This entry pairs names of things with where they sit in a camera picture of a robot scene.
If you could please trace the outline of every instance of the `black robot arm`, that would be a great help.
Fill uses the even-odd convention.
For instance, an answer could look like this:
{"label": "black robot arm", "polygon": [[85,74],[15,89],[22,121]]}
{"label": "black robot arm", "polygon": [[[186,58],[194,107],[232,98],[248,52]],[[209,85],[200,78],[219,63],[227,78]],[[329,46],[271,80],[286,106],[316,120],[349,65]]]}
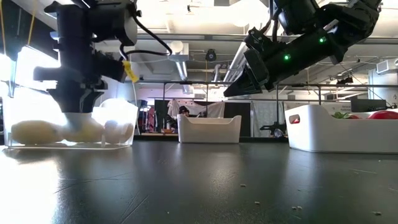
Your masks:
{"label": "black robot arm", "polygon": [[[263,86],[271,91],[276,83],[327,57],[334,64],[340,63],[348,47],[372,34],[380,2],[357,0],[352,7],[327,4],[319,8],[313,0],[273,0],[271,13],[277,16],[286,33],[302,35],[283,43],[270,40],[263,34],[264,29],[251,29],[244,39],[249,48],[244,53],[247,64],[224,96],[262,93]],[[338,23],[325,30],[334,20]]]}

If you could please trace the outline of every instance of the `table surface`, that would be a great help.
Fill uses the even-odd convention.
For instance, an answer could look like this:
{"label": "table surface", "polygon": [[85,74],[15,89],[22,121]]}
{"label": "table surface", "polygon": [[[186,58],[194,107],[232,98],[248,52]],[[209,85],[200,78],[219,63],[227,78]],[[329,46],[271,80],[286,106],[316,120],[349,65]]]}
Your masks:
{"label": "table surface", "polygon": [[7,224],[398,223],[398,155],[137,141],[5,149],[0,178]]}

